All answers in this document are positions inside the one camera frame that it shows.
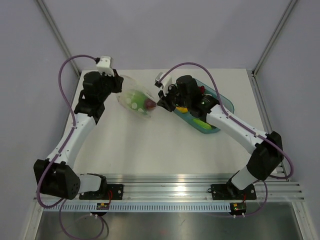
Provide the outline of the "teal plastic basket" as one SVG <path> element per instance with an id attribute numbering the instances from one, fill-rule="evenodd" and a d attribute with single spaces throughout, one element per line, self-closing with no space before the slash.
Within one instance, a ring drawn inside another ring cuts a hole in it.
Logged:
<path id="1" fill-rule="evenodd" d="M 218 99 L 217 97 L 217 93 L 216 91 L 209 87 L 208 85 L 204 84 L 203 82 L 199 81 L 198 79 L 195 79 L 198 87 L 201 87 L 201 86 L 204 86 L 205 87 L 205 91 L 204 91 L 204 94 L 207 94 L 207 95 L 211 95 L 213 96 L 215 99 Z M 227 111 L 231 112 L 231 113 L 234 113 L 235 112 L 235 107 L 234 107 L 234 104 L 228 99 L 226 98 L 224 95 L 220 94 L 220 98 L 222 100 L 222 104 L 223 106 L 226 108 Z M 217 132 L 220 131 L 219 128 L 217 128 L 216 126 L 214 125 L 211 125 L 212 126 L 212 129 L 211 130 L 207 130 L 207 129 L 204 129 L 204 128 L 201 128 L 199 127 L 194 121 L 193 119 L 197 119 L 195 118 L 194 116 L 192 116 L 189 112 L 187 113 L 181 113 L 179 111 L 177 111 L 176 109 L 173 111 L 179 118 L 181 118 L 183 121 L 185 121 L 186 123 L 188 123 L 191 127 L 193 127 L 194 129 L 196 129 L 197 131 L 199 131 L 200 133 L 202 134 L 215 134 Z"/>

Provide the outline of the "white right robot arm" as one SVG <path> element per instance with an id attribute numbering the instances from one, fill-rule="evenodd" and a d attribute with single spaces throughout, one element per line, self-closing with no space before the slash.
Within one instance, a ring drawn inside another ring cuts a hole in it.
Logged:
<path id="1" fill-rule="evenodd" d="M 248 186 L 267 179 L 284 159 L 282 139 L 277 132 L 259 131 L 242 121 L 225 108 L 218 95 L 206 93 L 205 88 L 198 86 L 192 76 L 183 75 L 173 83 L 170 76 L 160 73 L 154 84 L 159 88 L 159 107 L 169 112 L 186 108 L 193 117 L 224 131 L 250 154 L 246 166 L 224 185 L 224 197 L 239 198 Z"/>

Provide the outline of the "pale green vegetable piece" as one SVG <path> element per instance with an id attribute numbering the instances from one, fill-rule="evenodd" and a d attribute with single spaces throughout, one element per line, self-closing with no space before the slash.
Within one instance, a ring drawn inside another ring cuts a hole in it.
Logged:
<path id="1" fill-rule="evenodd" d="M 193 121 L 201 128 L 205 129 L 205 130 L 211 130 L 212 126 L 198 118 L 194 118 Z"/>

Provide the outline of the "dark red plum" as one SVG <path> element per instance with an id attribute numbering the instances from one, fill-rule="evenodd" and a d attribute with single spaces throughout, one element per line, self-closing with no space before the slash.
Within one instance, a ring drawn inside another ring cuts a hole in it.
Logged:
<path id="1" fill-rule="evenodd" d="M 149 98 L 144 101 L 144 108 L 147 111 L 154 110 L 156 106 L 157 106 L 157 104 L 153 100 L 151 100 Z"/>

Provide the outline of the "aluminium frame post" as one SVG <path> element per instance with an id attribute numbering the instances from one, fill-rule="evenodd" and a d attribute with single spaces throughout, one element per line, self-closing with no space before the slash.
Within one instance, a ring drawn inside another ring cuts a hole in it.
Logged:
<path id="1" fill-rule="evenodd" d="M 66 58 L 70 58 L 72 56 L 72 53 L 71 53 L 70 49 L 68 48 L 68 46 L 67 46 L 67 44 L 61 34 L 61 31 L 59 30 L 59 27 L 58 27 L 52 13 L 50 12 L 50 9 L 47 6 L 46 2 L 44 0 L 35 0 L 34 3 L 36 4 L 38 9 L 40 10 L 42 16 L 44 17 L 44 20 L 48 24 L 48 27 L 49 27 L 51 33 L 53 34 L 57 44 L 59 45 L 60 50 L 62 51 L 62 53 L 64 54 L 64 56 Z"/>
<path id="2" fill-rule="evenodd" d="M 290 19 L 291 15 L 293 14 L 296 6 L 298 5 L 300 1 L 299 0 L 290 0 L 283 11 L 278 23 L 276 24 L 264 50 L 262 51 L 262 54 L 260 55 L 257 63 L 255 64 L 255 67 L 252 70 L 252 76 L 256 77 L 259 73 L 259 71 L 262 69 L 265 61 L 268 58 L 268 55 L 270 54 L 271 50 L 275 46 L 278 38 L 281 36 L 282 31 L 284 30 L 288 20 Z"/>

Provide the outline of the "yellow orange mango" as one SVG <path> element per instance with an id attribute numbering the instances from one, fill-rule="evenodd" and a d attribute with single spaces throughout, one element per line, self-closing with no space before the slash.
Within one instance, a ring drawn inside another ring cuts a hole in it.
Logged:
<path id="1" fill-rule="evenodd" d="M 176 109 L 177 111 L 179 111 L 180 113 L 182 113 L 182 114 L 185 114 L 185 113 L 188 112 L 188 109 L 185 108 L 185 107 L 176 107 L 175 109 Z"/>

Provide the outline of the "right aluminium frame post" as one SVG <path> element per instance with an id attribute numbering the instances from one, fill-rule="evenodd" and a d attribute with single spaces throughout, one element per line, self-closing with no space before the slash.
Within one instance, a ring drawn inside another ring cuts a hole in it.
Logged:
<path id="1" fill-rule="evenodd" d="M 278 38 L 281 36 L 282 31 L 284 30 L 288 20 L 290 19 L 291 15 L 293 14 L 296 6 L 298 5 L 300 1 L 299 0 L 290 0 L 283 11 L 278 23 L 276 24 L 264 50 L 262 51 L 262 54 L 260 55 L 257 63 L 255 64 L 255 67 L 252 70 L 252 76 L 256 77 L 259 73 L 259 71 L 262 69 L 265 61 L 268 58 L 268 55 L 270 54 L 271 50 L 275 46 Z"/>

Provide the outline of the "left aluminium frame post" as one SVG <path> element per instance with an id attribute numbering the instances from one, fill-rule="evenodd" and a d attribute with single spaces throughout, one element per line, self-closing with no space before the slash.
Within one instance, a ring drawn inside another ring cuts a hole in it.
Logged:
<path id="1" fill-rule="evenodd" d="M 64 56 L 66 58 L 70 58 L 72 56 L 72 53 L 71 53 L 70 49 L 68 48 L 68 46 L 67 46 L 67 44 L 61 34 L 61 31 L 59 30 L 59 27 L 58 27 L 52 13 L 50 12 L 50 9 L 47 6 L 46 2 L 44 0 L 35 0 L 34 3 L 36 4 L 38 9 L 40 10 L 42 16 L 44 17 L 44 20 L 48 24 L 48 27 L 49 27 L 51 33 L 53 34 L 57 44 L 59 45 L 60 50 L 62 51 L 62 53 L 64 54 Z"/>

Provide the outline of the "aluminium mounting rail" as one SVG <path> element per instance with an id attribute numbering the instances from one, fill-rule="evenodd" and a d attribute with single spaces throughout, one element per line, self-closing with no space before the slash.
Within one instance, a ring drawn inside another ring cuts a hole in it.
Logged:
<path id="1" fill-rule="evenodd" d="M 211 202 L 208 189 L 224 184 L 230 174 L 105 174 L 108 184 L 123 185 L 123 202 Z M 305 195 L 296 181 L 268 178 L 269 202 L 303 202 Z"/>

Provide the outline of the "green white lettuce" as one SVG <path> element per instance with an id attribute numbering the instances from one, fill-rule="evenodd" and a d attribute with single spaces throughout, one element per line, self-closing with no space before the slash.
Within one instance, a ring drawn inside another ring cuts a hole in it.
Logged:
<path id="1" fill-rule="evenodd" d="M 139 109 L 142 109 L 143 111 L 146 110 L 144 103 L 148 98 L 143 92 L 138 90 L 130 91 L 128 93 L 128 98 L 130 99 L 129 106 L 131 109 L 135 111 L 138 111 Z"/>

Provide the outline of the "clear dotted zip bag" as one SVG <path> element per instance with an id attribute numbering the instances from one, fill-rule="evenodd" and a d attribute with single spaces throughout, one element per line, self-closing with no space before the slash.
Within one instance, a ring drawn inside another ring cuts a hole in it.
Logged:
<path id="1" fill-rule="evenodd" d="M 150 118 L 157 107 L 155 98 L 132 77 L 127 75 L 121 77 L 123 78 L 122 89 L 116 94 L 119 104 L 142 118 Z"/>

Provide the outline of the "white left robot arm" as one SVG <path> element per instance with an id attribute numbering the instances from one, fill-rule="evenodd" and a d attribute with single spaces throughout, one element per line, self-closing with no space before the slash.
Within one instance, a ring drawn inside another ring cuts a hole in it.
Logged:
<path id="1" fill-rule="evenodd" d="M 105 100 L 110 94 L 122 91 L 123 81 L 113 68 L 84 75 L 78 103 L 72 110 L 69 133 L 45 160 L 38 159 L 33 166 L 37 196 L 45 194 L 64 200 L 72 200 L 77 195 L 84 200 L 112 196 L 106 177 L 96 173 L 77 174 L 73 166 L 87 136 L 105 111 Z"/>

